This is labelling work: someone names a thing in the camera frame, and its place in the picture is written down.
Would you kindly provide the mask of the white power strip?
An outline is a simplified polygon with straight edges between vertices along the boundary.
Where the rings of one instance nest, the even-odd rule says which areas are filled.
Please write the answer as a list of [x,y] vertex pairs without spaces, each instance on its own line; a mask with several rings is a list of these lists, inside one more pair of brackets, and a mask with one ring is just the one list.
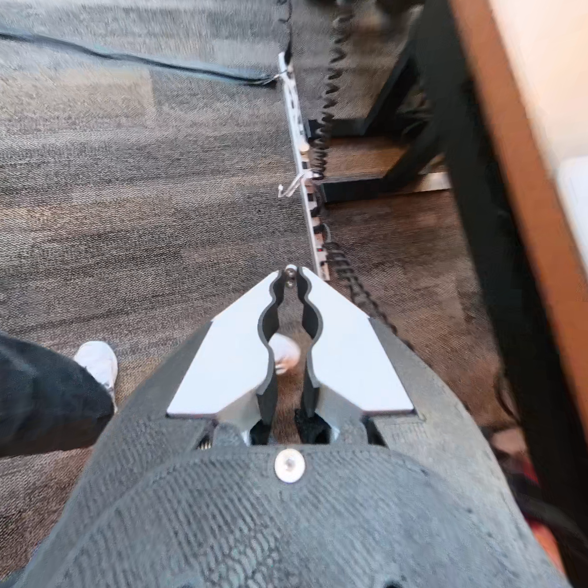
[[325,240],[320,232],[321,220],[318,213],[318,200],[312,182],[310,145],[306,139],[298,89],[293,66],[287,63],[286,52],[278,55],[278,79],[281,83],[283,103],[293,160],[295,162],[295,176],[285,185],[278,186],[278,198],[289,199],[296,196],[302,206],[307,236],[311,248],[314,272],[325,282],[330,281],[327,264]]

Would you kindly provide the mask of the person's white shoe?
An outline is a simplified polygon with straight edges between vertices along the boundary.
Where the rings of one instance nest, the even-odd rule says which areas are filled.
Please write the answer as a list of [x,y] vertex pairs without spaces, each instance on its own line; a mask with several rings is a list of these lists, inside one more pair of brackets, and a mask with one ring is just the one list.
[[88,341],[78,348],[74,361],[107,391],[116,413],[118,407],[115,384],[118,377],[118,361],[113,349],[104,341]]
[[275,360],[275,372],[283,376],[296,368],[299,363],[301,350],[297,342],[283,334],[274,334],[269,346],[273,351]]

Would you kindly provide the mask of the person's black trouser leg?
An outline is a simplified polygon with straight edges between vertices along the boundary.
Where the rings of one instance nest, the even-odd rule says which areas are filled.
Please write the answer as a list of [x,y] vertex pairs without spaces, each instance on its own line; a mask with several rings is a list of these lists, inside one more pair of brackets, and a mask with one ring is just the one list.
[[92,446],[114,414],[73,358],[1,332],[1,458]]

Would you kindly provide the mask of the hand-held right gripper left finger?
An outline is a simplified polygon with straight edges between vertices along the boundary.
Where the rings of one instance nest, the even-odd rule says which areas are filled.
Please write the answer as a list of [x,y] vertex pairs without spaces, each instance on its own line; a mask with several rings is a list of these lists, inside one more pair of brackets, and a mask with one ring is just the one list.
[[173,419],[230,424],[246,445],[264,444],[277,405],[275,353],[283,271],[276,270],[214,317],[166,409]]

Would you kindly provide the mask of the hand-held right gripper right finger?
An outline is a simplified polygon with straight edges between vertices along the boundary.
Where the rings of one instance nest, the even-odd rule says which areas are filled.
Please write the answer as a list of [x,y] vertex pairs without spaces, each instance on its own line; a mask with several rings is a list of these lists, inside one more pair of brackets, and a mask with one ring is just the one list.
[[347,424],[415,407],[367,313],[306,267],[296,270],[312,339],[295,423],[302,443],[334,442]]

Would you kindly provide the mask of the grey desk with wooden edge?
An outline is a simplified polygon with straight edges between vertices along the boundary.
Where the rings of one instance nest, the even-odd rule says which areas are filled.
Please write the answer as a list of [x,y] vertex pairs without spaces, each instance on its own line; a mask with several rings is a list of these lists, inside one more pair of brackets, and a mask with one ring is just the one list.
[[587,1],[419,1],[364,119],[392,129],[420,84],[419,135],[381,179],[327,184],[330,202],[406,187],[443,155],[541,488],[587,525]]

